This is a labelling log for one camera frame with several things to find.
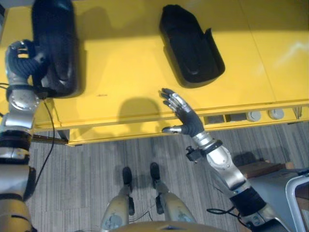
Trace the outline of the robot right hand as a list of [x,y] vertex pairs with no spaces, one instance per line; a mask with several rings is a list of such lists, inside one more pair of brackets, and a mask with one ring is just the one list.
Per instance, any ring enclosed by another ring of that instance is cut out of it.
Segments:
[[183,134],[190,136],[199,149],[206,150],[213,143],[213,138],[205,131],[203,123],[191,106],[176,92],[163,88],[160,93],[163,103],[168,106],[182,122],[179,126],[165,127],[163,133]]

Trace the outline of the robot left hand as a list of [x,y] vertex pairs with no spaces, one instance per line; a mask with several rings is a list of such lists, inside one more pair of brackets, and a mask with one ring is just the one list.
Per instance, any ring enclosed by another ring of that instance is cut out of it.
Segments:
[[5,66],[8,77],[16,77],[28,80],[32,77],[32,83],[40,86],[42,79],[47,74],[49,65],[46,54],[36,51],[34,42],[30,40],[16,41],[10,44],[5,53]]

